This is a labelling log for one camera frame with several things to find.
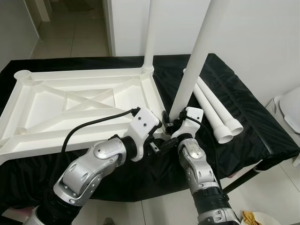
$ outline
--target white plastic pipe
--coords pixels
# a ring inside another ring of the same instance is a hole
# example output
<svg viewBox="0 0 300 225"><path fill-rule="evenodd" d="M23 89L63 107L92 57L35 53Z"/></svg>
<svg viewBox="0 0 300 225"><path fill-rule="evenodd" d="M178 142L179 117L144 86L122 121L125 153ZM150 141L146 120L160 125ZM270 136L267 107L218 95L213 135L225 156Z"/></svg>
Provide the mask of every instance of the white plastic pipe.
<svg viewBox="0 0 300 225"><path fill-rule="evenodd" d="M220 100L215 96L215 94L210 90L210 88L206 85L206 83L198 77L197 84L200 87L201 91L206 96L207 100L210 102L211 106L214 108L222 122L227 126L232 132L233 136L238 135L243 131L243 126L240 122L235 119L228 110L224 107L224 105L220 102Z"/></svg>
<svg viewBox="0 0 300 225"><path fill-rule="evenodd" d="M195 46L189 58L186 73L181 80L170 111L169 117L171 122L178 118L180 111L187 106L191 98L197 78L209 53L211 40L215 37L215 32L222 22L228 3L229 0L211 0L210 2Z"/></svg>
<svg viewBox="0 0 300 225"><path fill-rule="evenodd" d="M213 109L197 84L194 87L194 95L203 109L207 120L210 122L217 142L219 144L224 144L231 141L233 139L233 135L230 129L221 121L216 111Z"/></svg>
<svg viewBox="0 0 300 225"><path fill-rule="evenodd" d="M143 72L152 72L154 70L153 55L154 55L156 23L157 23L158 10L159 10L158 2L159 0L150 1L146 50L145 50L144 64L142 66Z"/></svg>

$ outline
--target black tablecloth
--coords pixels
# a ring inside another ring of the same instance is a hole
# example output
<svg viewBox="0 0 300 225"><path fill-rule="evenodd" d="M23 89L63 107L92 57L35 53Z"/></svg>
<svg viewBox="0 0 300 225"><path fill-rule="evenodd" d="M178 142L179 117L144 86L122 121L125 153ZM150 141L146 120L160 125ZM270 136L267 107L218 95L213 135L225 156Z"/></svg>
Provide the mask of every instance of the black tablecloth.
<svg viewBox="0 0 300 225"><path fill-rule="evenodd" d="M154 80L167 112L170 111L189 55L154 57ZM104 68L136 68L143 57L68 58L11 61L1 72L0 107L5 107L15 85L14 73L26 69L31 72L83 70ZM217 144L220 177L229 176L245 166L262 160L258 170L267 170L299 154L300 149L268 111L257 101L234 72L216 55L210 54L201 78L213 90L228 111L237 118L244 131L227 144ZM199 107L194 96L189 106ZM210 128L206 118L203 123ZM211 140L200 129L196 138L214 167ZM86 150L66 153L61 172ZM9 160L0 166L0 203L13 207L38 204L48 185L48 179L58 154ZM138 201L187 188L184 172L176 150L156 158L128 162L105 177L92 198L110 201Z"/></svg>

